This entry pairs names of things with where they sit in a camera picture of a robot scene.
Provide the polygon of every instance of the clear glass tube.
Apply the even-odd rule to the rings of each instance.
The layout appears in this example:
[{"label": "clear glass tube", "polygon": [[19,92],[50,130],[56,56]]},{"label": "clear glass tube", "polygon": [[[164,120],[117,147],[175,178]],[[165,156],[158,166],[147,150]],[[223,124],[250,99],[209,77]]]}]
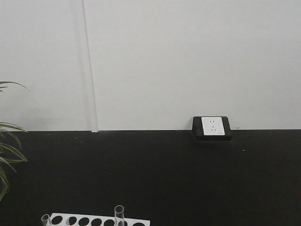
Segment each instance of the clear glass tube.
[{"label": "clear glass tube", "polygon": [[115,226],[125,226],[124,224],[124,207],[116,206],[115,209]]},{"label": "clear glass tube", "polygon": [[51,221],[50,221],[49,214],[44,214],[41,217],[41,221],[42,221],[43,226],[51,226]]}]

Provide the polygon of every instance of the electrical outlet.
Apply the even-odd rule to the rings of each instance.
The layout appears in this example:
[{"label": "electrical outlet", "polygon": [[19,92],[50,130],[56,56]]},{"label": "electrical outlet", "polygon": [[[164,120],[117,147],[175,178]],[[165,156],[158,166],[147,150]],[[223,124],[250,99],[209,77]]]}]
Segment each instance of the electrical outlet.
[{"label": "electrical outlet", "polygon": [[221,117],[202,117],[203,132],[205,136],[225,135]]},{"label": "electrical outlet", "polygon": [[196,142],[230,141],[232,139],[227,116],[194,116],[192,132]]}]

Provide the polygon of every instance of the black countertop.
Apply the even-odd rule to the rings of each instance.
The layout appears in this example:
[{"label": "black countertop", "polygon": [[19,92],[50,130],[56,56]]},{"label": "black countertop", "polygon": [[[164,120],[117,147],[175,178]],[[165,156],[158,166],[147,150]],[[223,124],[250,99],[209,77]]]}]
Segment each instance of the black countertop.
[{"label": "black countertop", "polygon": [[235,130],[204,144],[190,131],[16,134],[29,161],[6,168],[0,226],[113,216],[118,204],[151,226],[301,225],[301,130]]}]

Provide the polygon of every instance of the plant leaf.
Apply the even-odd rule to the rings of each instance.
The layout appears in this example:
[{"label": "plant leaf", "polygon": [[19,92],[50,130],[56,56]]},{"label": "plant leaf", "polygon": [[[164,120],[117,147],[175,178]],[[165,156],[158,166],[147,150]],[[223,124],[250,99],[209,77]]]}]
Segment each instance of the plant leaf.
[{"label": "plant leaf", "polygon": [[27,159],[25,158],[25,156],[20,151],[18,151],[18,149],[16,149],[15,147],[13,147],[11,145],[4,144],[4,143],[0,143],[0,146],[6,148],[8,150],[10,150],[12,153],[14,153],[20,159],[22,159],[24,161],[27,161]]},{"label": "plant leaf", "polygon": [[0,201],[2,200],[3,196],[5,195],[5,193],[7,192],[8,187],[7,185],[3,182],[3,186],[2,186],[2,191],[0,193]]},{"label": "plant leaf", "polygon": [[11,133],[11,132],[9,132],[9,131],[7,131],[7,133],[8,133],[9,135],[11,135],[11,136],[16,140],[16,142],[17,142],[18,145],[19,145],[19,148],[21,149],[21,142],[20,142],[19,138],[18,138],[15,134],[13,134],[13,133]]},{"label": "plant leaf", "polygon": [[27,133],[27,131],[25,129],[23,129],[22,127],[19,127],[15,124],[7,123],[7,122],[0,122],[0,129],[1,129],[1,127],[16,129],[16,130],[20,130],[20,131]]},{"label": "plant leaf", "polygon": [[11,136],[16,140],[16,142],[17,142],[18,145],[19,145],[19,148],[21,149],[21,142],[20,142],[19,138],[18,138],[15,134],[13,134],[12,132],[7,131],[6,129],[0,129],[0,131],[1,131],[1,132],[0,132],[0,136],[2,136],[3,138],[5,138],[3,132],[6,132],[6,133],[8,133],[9,135],[11,135]]},{"label": "plant leaf", "polygon": [[7,84],[7,83],[17,84],[17,85],[23,86],[25,89],[27,89],[24,85],[22,85],[20,83],[17,83],[17,82],[13,82],[13,81],[0,81],[0,84]]},{"label": "plant leaf", "polygon": [[1,162],[4,162],[5,164],[7,164],[10,168],[13,169],[14,172],[17,173],[17,171],[14,169],[14,167],[12,167],[12,166],[8,163],[8,161],[6,161],[4,158],[0,157],[0,161],[1,161]]},{"label": "plant leaf", "polygon": [[19,162],[24,162],[24,160],[17,160],[17,159],[5,159],[8,163],[19,163]]},{"label": "plant leaf", "polygon": [[6,184],[7,190],[9,191],[8,179],[6,178],[5,171],[1,166],[0,166],[0,178]]}]

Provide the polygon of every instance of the socket hole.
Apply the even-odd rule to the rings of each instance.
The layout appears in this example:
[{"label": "socket hole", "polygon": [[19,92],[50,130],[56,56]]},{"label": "socket hole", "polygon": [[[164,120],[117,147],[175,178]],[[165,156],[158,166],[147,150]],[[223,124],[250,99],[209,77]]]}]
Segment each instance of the socket hole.
[{"label": "socket hole", "polygon": [[102,224],[102,220],[99,218],[96,218],[91,222],[91,226],[100,226],[101,224]]},{"label": "socket hole", "polygon": [[133,226],[145,226],[143,223],[136,223],[136,224],[133,224]]},{"label": "socket hole", "polygon": [[124,224],[120,221],[119,223],[118,223],[118,226],[127,226],[127,222],[126,221],[124,221]]},{"label": "socket hole", "polygon": [[89,224],[89,218],[82,218],[79,220],[79,226],[86,226]]},{"label": "socket hole", "polygon": [[68,225],[68,226],[74,225],[76,223],[76,221],[77,221],[76,217],[70,217],[67,219],[66,225]]},{"label": "socket hole", "polygon": [[51,223],[53,225],[58,225],[59,223],[61,223],[62,220],[63,220],[62,216],[56,216],[51,220]]},{"label": "socket hole", "polygon": [[115,222],[113,220],[106,220],[104,222],[104,226],[114,226]]}]

